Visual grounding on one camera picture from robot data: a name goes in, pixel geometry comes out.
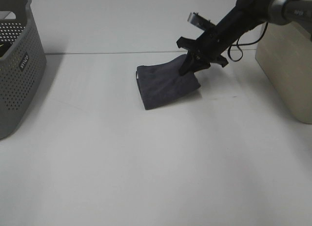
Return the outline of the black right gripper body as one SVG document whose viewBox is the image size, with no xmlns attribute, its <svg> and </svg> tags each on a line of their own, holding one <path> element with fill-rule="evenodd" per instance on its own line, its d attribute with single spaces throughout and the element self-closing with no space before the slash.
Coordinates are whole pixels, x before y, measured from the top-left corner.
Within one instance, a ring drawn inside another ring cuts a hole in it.
<svg viewBox="0 0 312 226">
<path fill-rule="evenodd" d="M 203 31 L 195 40 L 180 37 L 177 46 L 186 49 L 194 58 L 226 66 L 228 61 L 221 54 L 246 31 L 245 9 L 246 2 L 238 1 L 214 28 Z"/>
</svg>

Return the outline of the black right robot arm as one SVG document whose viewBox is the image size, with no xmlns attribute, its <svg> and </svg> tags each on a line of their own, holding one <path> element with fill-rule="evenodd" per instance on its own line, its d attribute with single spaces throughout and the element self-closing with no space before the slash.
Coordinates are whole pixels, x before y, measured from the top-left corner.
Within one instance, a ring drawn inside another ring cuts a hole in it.
<svg viewBox="0 0 312 226">
<path fill-rule="evenodd" d="M 312 32 L 312 0 L 237 0 L 235 7 L 218 23 L 190 13 L 188 22 L 203 30 L 195 40 L 180 37 L 177 46 L 187 50 L 187 56 L 179 69 L 180 75 L 197 72 L 217 63 L 228 64 L 224 51 L 232 47 L 241 49 L 240 38 L 261 24 L 279 26 L 295 22 L 308 33 Z"/>
</svg>

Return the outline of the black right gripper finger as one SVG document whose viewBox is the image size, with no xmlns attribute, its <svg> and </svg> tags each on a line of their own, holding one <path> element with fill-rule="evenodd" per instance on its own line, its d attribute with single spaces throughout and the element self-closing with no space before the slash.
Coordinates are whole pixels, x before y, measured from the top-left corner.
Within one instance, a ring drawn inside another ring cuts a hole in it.
<svg viewBox="0 0 312 226">
<path fill-rule="evenodd" d="M 191 64 L 191 71 L 198 72 L 198 71 L 206 70 L 206 69 L 209 69 L 210 66 L 211 64 L 209 62 L 206 62 L 205 60 L 202 60 L 202 59 L 194 58 Z"/>
<path fill-rule="evenodd" d="M 187 73 L 194 72 L 194 56 L 188 53 L 183 61 L 181 67 L 179 68 L 179 75 L 184 76 Z"/>
</svg>

